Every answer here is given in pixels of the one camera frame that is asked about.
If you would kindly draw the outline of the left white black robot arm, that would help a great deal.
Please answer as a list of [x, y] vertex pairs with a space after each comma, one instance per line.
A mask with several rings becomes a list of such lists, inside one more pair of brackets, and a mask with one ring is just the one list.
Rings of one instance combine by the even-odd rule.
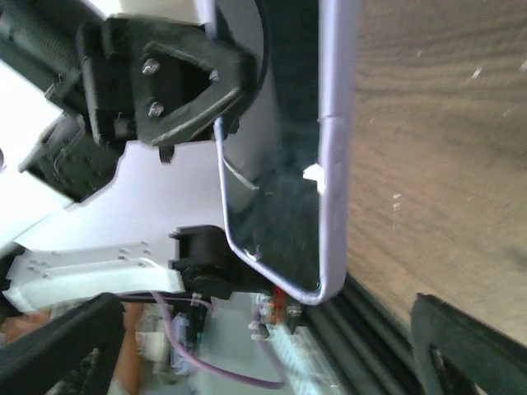
[[163, 165], [139, 142], [96, 144], [78, 107], [73, 36], [100, 16], [77, 1], [4, 1], [1, 58], [60, 100], [17, 172], [1, 178], [1, 311], [28, 313], [100, 293], [227, 299], [262, 279], [223, 230], [213, 142], [186, 143]]

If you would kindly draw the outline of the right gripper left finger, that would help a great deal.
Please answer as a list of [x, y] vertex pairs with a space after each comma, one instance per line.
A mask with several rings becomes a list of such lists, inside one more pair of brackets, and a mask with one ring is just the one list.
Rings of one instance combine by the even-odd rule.
[[80, 394], [106, 394], [124, 338], [123, 306], [104, 293], [1, 349], [2, 394], [46, 394], [94, 353]]

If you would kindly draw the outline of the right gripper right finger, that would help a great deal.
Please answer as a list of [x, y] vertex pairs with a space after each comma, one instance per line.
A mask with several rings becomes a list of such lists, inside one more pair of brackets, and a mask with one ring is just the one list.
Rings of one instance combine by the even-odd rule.
[[525, 394], [526, 347], [434, 295], [410, 313], [417, 376], [426, 394]]

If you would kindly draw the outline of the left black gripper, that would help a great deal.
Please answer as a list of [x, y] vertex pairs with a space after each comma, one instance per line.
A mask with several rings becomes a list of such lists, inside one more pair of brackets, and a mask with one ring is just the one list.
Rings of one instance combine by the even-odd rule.
[[[216, 79], [197, 98], [165, 115], [150, 116], [156, 101], [150, 87], [133, 93], [133, 46], [166, 53]], [[86, 112], [97, 144], [140, 141], [167, 146], [189, 141], [257, 86], [253, 54], [186, 24], [141, 16], [87, 22], [77, 31]]]

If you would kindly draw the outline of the lavender phone case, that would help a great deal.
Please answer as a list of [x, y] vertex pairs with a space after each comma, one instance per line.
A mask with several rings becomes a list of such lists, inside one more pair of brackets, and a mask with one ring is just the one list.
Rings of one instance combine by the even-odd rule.
[[354, 82], [357, 51], [357, 3], [354, 1], [316, 1], [319, 4], [319, 150], [318, 162], [309, 166], [305, 179], [317, 184], [319, 193], [319, 289], [304, 291], [286, 283], [277, 274], [248, 259], [234, 246], [228, 230], [226, 182], [231, 181], [243, 198], [253, 191], [251, 183], [239, 173], [225, 174], [223, 142], [236, 135], [240, 121], [251, 108], [266, 76], [267, 1], [200, 1], [198, 17], [207, 35], [220, 40], [231, 36], [247, 44], [259, 56], [257, 90], [246, 102], [237, 125], [227, 118], [215, 122], [217, 163], [222, 191], [224, 229], [231, 250], [244, 263], [302, 304], [317, 305], [343, 287], [347, 270], [347, 205], [349, 148], [354, 118]]

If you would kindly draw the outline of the black phone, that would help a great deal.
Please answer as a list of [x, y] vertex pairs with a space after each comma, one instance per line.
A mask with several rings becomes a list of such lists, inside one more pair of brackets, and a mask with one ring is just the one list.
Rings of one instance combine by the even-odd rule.
[[318, 162], [319, 4], [267, 1], [266, 76], [259, 96], [223, 142], [227, 224], [236, 249], [304, 291], [319, 289], [319, 193], [304, 172]]

